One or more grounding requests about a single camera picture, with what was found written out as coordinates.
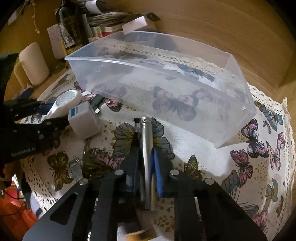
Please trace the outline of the person left hand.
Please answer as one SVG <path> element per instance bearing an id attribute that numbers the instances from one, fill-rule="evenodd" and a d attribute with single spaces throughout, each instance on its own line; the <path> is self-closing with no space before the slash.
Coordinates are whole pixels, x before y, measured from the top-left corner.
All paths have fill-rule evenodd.
<path id="1" fill-rule="evenodd" d="M 17 170 L 16 161 L 10 163 L 1 163 L 1 187 L 7 188 L 11 186 L 12 177 Z"/>

